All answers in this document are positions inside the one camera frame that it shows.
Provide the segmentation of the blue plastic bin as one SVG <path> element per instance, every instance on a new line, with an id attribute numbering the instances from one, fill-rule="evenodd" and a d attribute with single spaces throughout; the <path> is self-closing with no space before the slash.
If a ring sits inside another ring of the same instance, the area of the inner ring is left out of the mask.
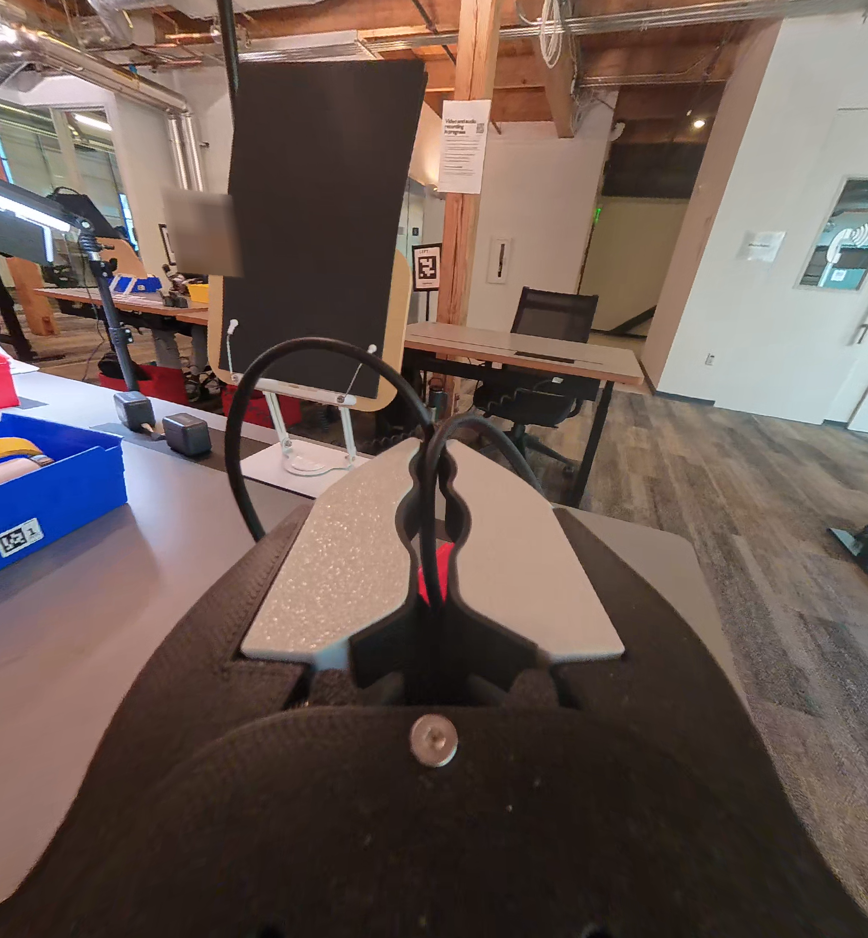
<path id="1" fill-rule="evenodd" d="M 0 443 L 50 459 L 0 483 L 0 571 L 127 503 L 118 435 L 13 413 Z"/>

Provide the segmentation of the white wall paper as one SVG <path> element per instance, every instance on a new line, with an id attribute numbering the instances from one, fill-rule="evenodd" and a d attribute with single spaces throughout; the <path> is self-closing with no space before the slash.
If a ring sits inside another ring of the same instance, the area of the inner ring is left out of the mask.
<path id="1" fill-rule="evenodd" d="M 772 264 L 780 251 L 786 231 L 744 232 L 736 259 L 744 262 Z"/>

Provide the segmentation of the light panel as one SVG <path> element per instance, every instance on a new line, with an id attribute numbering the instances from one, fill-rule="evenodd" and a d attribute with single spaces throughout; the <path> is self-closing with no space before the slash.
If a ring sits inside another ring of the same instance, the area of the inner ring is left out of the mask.
<path id="1" fill-rule="evenodd" d="M 58 203 L 0 180 L 0 254 L 52 264 L 54 238 L 80 232 L 78 219 Z"/>

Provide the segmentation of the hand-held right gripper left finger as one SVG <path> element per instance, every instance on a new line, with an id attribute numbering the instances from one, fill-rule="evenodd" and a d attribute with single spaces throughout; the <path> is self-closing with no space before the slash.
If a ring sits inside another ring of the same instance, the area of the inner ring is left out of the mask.
<path id="1" fill-rule="evenodd" d="M 407 602 L 416 572 L 396 517 L 420 444 L 404 440 L 314 501 L 242 640 L 247 659 L 344 669 L 350 640 Z"/>

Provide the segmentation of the black office chair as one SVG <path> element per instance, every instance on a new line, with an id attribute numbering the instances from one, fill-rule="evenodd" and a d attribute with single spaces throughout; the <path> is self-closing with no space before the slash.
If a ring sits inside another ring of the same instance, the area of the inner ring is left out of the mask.
<path id="1" fill-rule="evenodd" d="M 592 334 L 598 299 L 591 296 L 565 295 L 524 287 L 518 302 L 511 331 L 545 339 L 585 344 Z M 480 383 L 473 394 L 473 407 L 486 417 L 511 422 L 506 432 L 513 445 L 525 457 L 538 452 L 561 463 L 563 474 L 571 477 L 575 463 L 528 433 L 530 426 L 557 428 L 577 416 L 583 400 L 553 393 L 552 382 L 539 384 L 536 390 L 505 389 L 499 384 Z"/>

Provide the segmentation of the white paper notice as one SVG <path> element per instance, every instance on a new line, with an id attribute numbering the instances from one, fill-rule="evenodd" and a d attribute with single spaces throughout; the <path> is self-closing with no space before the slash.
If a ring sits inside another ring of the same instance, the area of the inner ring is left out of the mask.
<path id="1" fill-rule="evenodd" d="M 441 111 L 438 190 L 482 191 L 492 100 L 446 100 Z"/>

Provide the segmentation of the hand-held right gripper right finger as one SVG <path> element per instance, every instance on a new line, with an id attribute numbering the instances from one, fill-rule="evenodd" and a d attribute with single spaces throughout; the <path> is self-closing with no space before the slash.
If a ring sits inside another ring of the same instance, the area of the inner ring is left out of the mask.
<path id="1" fill-rule="evenodd" d="M 510 469 L 451 440 L 451 490 L 469 516 L 453 552 L 459 599 L 549 663 L 625 651 L 552 504 Z"/>

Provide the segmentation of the black overhead pole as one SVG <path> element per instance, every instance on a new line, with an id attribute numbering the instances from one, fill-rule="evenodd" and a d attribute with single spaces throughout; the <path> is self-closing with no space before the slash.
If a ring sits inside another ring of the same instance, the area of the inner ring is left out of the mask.
<path id="1" fill-rule="evenodd" d="M 232 1 L 217 1 L 216 6 L 219 20 L 221 45 L 228 80 L 229 100 L 231 108 L 234 110 L 239 88 L 240 62 L 235 11 Z"/>

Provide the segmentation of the dark grey power adapter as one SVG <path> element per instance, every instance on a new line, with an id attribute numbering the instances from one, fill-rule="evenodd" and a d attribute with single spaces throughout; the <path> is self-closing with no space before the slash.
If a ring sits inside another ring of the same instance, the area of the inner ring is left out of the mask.
<path id="1" fill-rule="evenodd" d="M 135 433 L 153 434 L 155 415 L 150 398 L 135 390 L 115 393 L 115 409 L 123 426 Z"/>
<path id="2" fill-rule="evenodd" d="M 212 452 L 210 428 L 204 419 L 186 413 L 165 416 L 161 429 L 169 448 L 178 455 L 197 460 Z"/>

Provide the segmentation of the black white marker sign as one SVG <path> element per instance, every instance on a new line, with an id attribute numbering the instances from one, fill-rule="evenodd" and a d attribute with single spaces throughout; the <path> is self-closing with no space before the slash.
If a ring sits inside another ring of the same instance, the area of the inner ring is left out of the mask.
<path id="1" fill-rule="evenodd" d="M 442 243 L 414 245 L 411 248 L 413 291 L 424 294 L 424 321 L 430 321 L 431 294 L 440 290 Z"/>

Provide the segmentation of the wooden top desk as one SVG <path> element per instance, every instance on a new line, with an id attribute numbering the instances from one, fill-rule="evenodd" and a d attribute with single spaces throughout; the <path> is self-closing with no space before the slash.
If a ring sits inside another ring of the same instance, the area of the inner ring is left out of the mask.
<path id="1" fill-rule="evenodd" d="M 565 505 L 574 509 L 581 507 L 615 386 L 640 388 L 646 380 L 636 355 L 623 348 L 448 322 L 410 325 L 404 338 L 403 366 L 594 405 L 590 435 L 565 499 Z"/>

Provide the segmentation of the black tripod pole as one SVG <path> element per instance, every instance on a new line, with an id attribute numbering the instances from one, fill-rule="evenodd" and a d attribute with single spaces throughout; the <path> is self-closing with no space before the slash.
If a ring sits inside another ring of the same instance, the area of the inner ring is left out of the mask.
<path id="1" fill-rule="evenodd" d="M 106 320 L 107 331 L 115 356 L 122 371 L 123 380 L 127 390 L 139 391 L 139 384 L 135 374 L 134 363 L 130 355 L 130 334 L 120 321 L 113 294 L 110 289 L 112 272 L 110 265 L 101 255 L 101 245 L 93 230 L 85 219 L 82 219 L 81 228 L 77 236 L 77 244 L 88 261 L 88 267 L 96 282 L 99 297 L 102 301 L 103 314 Z"/>

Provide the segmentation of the window with wave logo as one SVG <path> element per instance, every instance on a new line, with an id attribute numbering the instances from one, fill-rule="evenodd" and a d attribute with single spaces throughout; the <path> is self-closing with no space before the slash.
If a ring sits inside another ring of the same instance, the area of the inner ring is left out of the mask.
<path id="1" fill-rule="evenodd" d="M 798 287 L 857 292 L 868 276 L 868 177 L 848 177 L 811 249 Z"/>

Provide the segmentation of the wooden pillar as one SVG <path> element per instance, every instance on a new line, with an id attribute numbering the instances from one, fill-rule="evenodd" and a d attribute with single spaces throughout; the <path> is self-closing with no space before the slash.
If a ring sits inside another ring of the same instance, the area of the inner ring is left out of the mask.
<path id="1" fill-rule="evenodd" d="M 500 1 L 461 3 L 453 102 L 492 98 L 500 20 Z M 448 194 L 445 205 L 437 321 L 464 325 L 472 284 L 480 196 Z"/>

